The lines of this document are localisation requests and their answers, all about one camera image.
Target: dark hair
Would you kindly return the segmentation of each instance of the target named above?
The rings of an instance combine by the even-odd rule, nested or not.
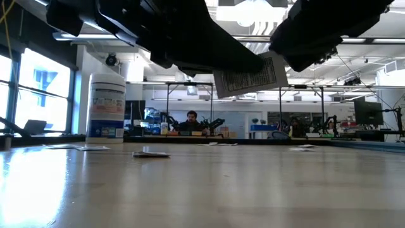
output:
[[[189,111],[187,113],[187,116],[189,116],[189,115],[194,115],[197,118],[197,113],[195,111]]]

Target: red object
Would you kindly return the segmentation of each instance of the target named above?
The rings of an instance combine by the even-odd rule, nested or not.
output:
[[[349,125],[349,122],[341,122],[340,126],[341,127],[355,127],[355,126],[357,126],[357,123],[356,122],[350,122],[350,125]]]

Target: window frame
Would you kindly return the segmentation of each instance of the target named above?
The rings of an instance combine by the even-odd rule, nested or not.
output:
[[[45,130],[44,133],[53,133],[53,132],[71,133],[72,132],[72,116],[73,116],[73,95],[74,95],[74,91],[75,91],[74,85],[75,85],[76,71],[74,69],[66,66],[70,69],[69,93],[68,93],[67,98],[57,95],[57,94],[53,94],[51,92],[28,87],[25,85],[20,85],[19,80],[20,80],[20,70],[21,70],[21,66],[22,66],[22,64],[21,64],[22,54],[23,53],[18,53],[16,51],[12,51],[13,57],[10,58],[8,48],[0,45],[0,55],[11,59],[11,67],[12,67],[9,82],[0,80],[0,82],[2,82],[2,84],[7,84],[8,88],[9,88],[8,89],[6,120],[15,124],[16,109],[17,109],[17,102],[18,102],[18,91],[20,89],[23,89],[25,91],[33,92],[36,94],[41,94],[41,95],[50,96],[50,97],[54,97],[54,98],[62,98],[62,99],[67,100],[68,107],[67,107],[67,114],[66,114],[65,130]],[[8,127],[5,127],[4,129],[0,129],[0,132],[11,133],[11,130]]]

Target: printed label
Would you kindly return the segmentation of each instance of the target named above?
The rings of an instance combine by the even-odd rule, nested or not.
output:
[[[214,72],[218,98],[288,86],[283,57],[273,51],[259,56],[263,58],[264,65],[258,73]]]
[[[125,111],[124,92],[111,89],[93,89],[92,103],[90,105],[92,113],[123,115]]]
[[[91,120],[87,137],[122,138],[123,126],[123,121]]]

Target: yellow cable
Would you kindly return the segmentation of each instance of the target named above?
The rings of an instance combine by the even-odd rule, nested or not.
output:
[[[8,13],[11,11],[11,9],[13,8],[15,3],[15,0],[13,0],[10,4],[10,6],[8,6],[8,9],[6,11],[4,11],[4,6],[3,6],[3,16],[0,18],[0,24],[6,19],[6,16],[8,15]]]
[[[7,39],[7,46],[8,46],[8,54],[10,55],[11,59],[13,59],[13,52],[11,50],[11,42],[10,42],[10,36],[9,36],[9,32],[8,32],[8,24],[7,24],[7,18],[6,17],[7,17],[8,12],[10,12],[10,9],[13,7],[14,2],[15,2],[14,0],[13,0],[13,2],[11,2],[11,4],[8,7],[7,11],[6,11],[6,8],[4,7],[4,1],[1,3],[1,7],[3,9],[3,16],[0,18],[0,24],[4,20],[4,27],[6,29],[6,39]],[[13,76],[15,77],[14,89],[16,91],[18,91],[18,94],[20,94],[20,92],[18,90],[18,86],[17,86],[18,82],[17,82],[17,74],[16,74],[15,66],[14,65],[11,66],[11,69],[12,69]]]

